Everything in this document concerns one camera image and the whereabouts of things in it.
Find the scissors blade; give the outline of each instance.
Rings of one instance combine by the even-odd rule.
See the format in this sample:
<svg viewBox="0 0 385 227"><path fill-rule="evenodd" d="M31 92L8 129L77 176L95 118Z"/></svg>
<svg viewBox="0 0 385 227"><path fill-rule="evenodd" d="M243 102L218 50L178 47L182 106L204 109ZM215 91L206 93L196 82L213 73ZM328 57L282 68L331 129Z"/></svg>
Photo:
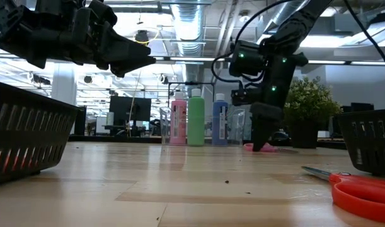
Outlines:
<svg viewBox="0 0 385 227"><path fill-rule="evenodd" d="M327 180L327 181L330 180L330 175L331 175L330 172L319 170L316 168L307 167L307 166L302 166L301 168L303 170L309 171L310 173L314 174L316 177L319 177L323 180Z"/></svg>

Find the black plastic basket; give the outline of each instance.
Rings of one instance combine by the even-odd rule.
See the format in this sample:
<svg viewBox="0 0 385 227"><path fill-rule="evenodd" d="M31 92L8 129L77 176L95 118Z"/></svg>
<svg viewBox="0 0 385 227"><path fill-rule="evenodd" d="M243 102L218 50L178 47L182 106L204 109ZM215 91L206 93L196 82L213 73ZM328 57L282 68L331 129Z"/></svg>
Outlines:
<svg viewBox="0 0 385 227"><path fill-rule="evenodd" d="M0 83L0 183L57 165L78 108Z"/></svg>
<svg viewBox="0 0 385 227"><path fill-rule="evenodd" d="M385 110L343 113L338 121L354 167L385 175Z"/></svg>

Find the bottle label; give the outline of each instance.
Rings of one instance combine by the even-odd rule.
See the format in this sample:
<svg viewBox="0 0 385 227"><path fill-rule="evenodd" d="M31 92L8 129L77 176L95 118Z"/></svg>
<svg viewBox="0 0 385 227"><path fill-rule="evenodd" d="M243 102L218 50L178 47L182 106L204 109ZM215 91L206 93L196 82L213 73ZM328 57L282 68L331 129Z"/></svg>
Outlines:
<svg viewBox="0 0 385 227"><path fill-rule="evenodd" d="M227 127L226 113L227 113L227 107L221 107L220 122L219 122L219 139L226 138L226 127Z"/></svg>
<svg viewBox="0 0 385 227"><path fill-rule="evenodd" d="M185 137L185 128L187 124L187 108L174 106L173 137Z"/></svg>

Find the green leaves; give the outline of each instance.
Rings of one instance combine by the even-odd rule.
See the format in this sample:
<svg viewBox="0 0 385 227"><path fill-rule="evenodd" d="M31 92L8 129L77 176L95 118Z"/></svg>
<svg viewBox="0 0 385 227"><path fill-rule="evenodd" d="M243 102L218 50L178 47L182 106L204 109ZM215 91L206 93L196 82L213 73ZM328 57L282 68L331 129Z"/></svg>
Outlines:
<svg viewBox="0 0 385 227"><path fill-rule="evenodd" d="M340 113L340 105L332 100L331 91L320 84L321 78L293 81L285 104L285 121L313 120L326 122L330 116Z"/></svg>

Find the green paint bottle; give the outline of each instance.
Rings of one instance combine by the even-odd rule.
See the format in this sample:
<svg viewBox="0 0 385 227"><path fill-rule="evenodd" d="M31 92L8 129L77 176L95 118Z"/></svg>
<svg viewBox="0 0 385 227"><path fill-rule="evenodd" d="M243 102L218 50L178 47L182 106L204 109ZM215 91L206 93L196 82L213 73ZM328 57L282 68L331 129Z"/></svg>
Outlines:
<svg viewBox="0 0 385 227"><path fill-rule="evenodd" d="M200 89L192 90L188 100L187 144L203 146L205 143L205 100L200 96Z"/></svg>

